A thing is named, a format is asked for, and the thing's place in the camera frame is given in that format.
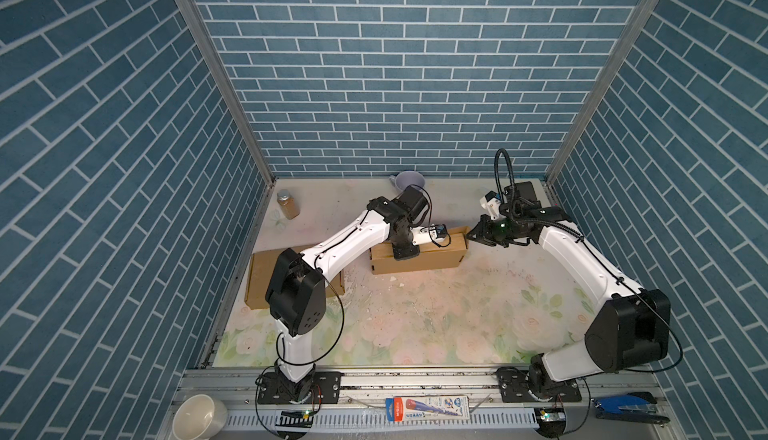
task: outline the floral tablecloth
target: floral tablecloth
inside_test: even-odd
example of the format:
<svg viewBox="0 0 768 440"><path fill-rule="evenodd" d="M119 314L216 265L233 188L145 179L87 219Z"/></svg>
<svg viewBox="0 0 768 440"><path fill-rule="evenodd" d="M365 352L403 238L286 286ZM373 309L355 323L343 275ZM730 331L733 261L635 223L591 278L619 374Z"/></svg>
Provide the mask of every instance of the floral tablecloth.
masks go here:
<svg viewBox="0 0 768 440"><path fill-rule="evenodd" d="M528 362L583 338L590 299L540 246L470 243L459 268L373 275L360 256L345 270L346 311L339 345L323 365L462 365ZM276 330L268 310L245 305L244 285L214 367L271 365ZM312 331L319 356L341 324L338 301Z"/></svg>

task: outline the blue brick wallpaper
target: blue brick wallpaper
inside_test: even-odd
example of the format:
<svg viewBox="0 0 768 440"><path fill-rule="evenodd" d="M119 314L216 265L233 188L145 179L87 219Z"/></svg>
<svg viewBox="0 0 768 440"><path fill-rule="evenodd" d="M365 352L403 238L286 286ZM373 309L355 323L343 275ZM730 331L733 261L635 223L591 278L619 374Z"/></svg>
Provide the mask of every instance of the blue brick wallpaper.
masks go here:
<svg viewBox="0 0 768 440"><path fill-rule="evenodd" d="M0 438L145 438L264 188L173 0L0 0Z"/></svg>
<svg viewBox="0 0 768 440"><path fill-rule="evenodd" d="M766 438L767 28L768 0L660 0L556 182L670 297L685 360L658 378L689 438Z"/></svg>
<svg viewBox="0 0 768 440"><path fill-rule="evenodd" d="M196 0L278 176L541 176L638 0Z"/></svg>

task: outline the brown box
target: brown box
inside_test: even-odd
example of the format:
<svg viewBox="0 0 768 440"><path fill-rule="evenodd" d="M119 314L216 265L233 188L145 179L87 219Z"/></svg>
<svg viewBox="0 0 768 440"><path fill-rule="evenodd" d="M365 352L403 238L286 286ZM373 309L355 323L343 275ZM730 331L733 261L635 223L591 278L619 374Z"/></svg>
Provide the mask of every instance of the brown box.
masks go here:
<svg viewBox="0 0 768 440"><path fill-rule="evenodd" d="M434 243L419 245L421 253L409 260L395 260L392 254L392 244L379 243L371 248L371 270L375 275L385 273L417 272L418 270L436 270L441 268L456 268L467 254L466 234L468 226L448 229L451 244L446 248L438 248Z"/></svg>
<svg viewBox="0 0 768 440"><path fill-rule="evenodd" d="M294 246L293 250L297 253L302 250L310 248L312 245ZM264 300L266 295L266 288L270 284L272 279L272 271L275 269L275 263L277 257L283 253L285 249L278 250L265 250L264 252L256 252L250 258L250 272L248 275L248 284L245 288L245 304L250 307L251 310L268 309L270 304ZM331 285L339 295L344 294L344 270L339 272L338 275L333 277ZM326 288L326 297L333 297L333 291L330 288Z"/></svg>

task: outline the black mounting plate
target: black mounting plate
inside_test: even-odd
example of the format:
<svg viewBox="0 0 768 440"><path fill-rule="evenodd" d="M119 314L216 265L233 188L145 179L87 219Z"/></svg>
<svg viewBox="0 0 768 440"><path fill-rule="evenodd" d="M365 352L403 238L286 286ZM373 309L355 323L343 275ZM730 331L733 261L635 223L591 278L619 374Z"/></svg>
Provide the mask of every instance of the black mounting plate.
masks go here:
<svg viewBox="0 0 768 440"><path fill-rule="evenodd" d="M339 390L341 388L341 372L315 372L313 383L320 387L322 393L322 403L331 405L339 403ZM259 405L290 405L291 398L281 395L278 392L280 382L277 374L268 372L264 374L262 385L264 388L259 390ZM309 397L303 404L311 404L312 397Z"/></svg>
<svg viewBox="0 0 768 440"><path fill-rule="evenodd" d="M528 376L523 370L502 367L496 370L496 377L498 377L498 387L504 403L552 402L558 395L562 402L581 401L581 392L575 380L572 381L573 386L571 383L565 383L562 386L553 387L547 390L549 398L539 398L531 393L528 387Z"/></svg>

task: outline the stapler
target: stapler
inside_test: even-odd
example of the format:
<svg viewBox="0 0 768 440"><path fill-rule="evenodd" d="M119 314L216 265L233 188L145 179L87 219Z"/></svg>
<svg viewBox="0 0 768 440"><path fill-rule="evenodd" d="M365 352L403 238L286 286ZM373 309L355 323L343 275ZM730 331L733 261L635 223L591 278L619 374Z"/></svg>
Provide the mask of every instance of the stapler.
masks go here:
<svg viewBox="0 0 768 440"><path fill-rule="evenodd" d="M656 398L650 392L632 392L606 398L596 398L594 406L596 418L619 420L620 422L651 423L663 425L669 423L665 416L656 415Z"/></svg>

